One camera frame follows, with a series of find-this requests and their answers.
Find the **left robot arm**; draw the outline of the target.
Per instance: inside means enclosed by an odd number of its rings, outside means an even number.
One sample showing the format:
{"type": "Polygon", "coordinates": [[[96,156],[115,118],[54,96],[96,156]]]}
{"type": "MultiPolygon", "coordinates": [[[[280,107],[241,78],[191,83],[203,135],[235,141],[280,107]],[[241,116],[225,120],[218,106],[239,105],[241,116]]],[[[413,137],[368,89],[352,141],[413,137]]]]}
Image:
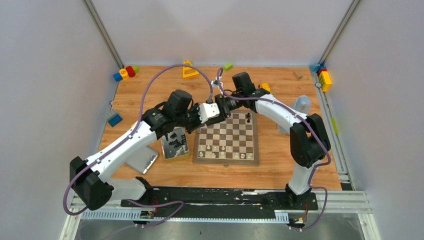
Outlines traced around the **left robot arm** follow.
{"type": "Polygon", "coordinates": [[[112,179],[111,176],[136,152],[174,128],[192,132],[220,114],[213,101],[191,105],[192,99],[186,91],[173,91],[167,101],[146,110],[142,118],[112,144],[87,159],[77,156],[70,162],[70,186],[87,209],[97,210],[113,200],[135,200],[142,207],[152,203],[153,193],[144,181],[112,179]]]}

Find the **wooden chess board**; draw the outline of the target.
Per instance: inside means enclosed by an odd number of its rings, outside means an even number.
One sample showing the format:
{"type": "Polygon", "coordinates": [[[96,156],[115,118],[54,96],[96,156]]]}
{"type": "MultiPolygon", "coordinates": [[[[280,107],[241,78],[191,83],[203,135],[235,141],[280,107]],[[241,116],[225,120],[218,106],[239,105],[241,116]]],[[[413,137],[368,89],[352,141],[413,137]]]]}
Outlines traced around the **wooden chess board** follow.
{"type": "Polygon", "coordinates": [[[226,121],[196,130],[195,164],[258,166],[259,140],[256,114],[238,109],[226,121]]]}

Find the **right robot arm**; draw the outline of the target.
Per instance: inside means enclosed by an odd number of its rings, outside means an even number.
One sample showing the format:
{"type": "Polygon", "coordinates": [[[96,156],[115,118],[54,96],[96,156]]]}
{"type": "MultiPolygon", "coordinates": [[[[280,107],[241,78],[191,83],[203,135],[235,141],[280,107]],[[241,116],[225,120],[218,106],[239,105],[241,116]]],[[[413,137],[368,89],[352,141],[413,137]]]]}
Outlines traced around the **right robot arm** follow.
{"type": "Polygon", "coordinates": [[[264,88],[257,88],[247,72],[232,76],[235,91],[228,94],[221,89],[221,94],[214,97],[220,118],[230,116],[231,111],[241,107],[252,110],[274,121],[289,134],[290,153],[295,161],[292,177],[285,187],[286,204],[298,209],[306,201],[313,189],[311,182],[317,167],[323,166],[322,160],[327,158],[326,165],[331,163],[331,143],[320,115],[308,115],[294,110],[277,100],[264,88]]]}

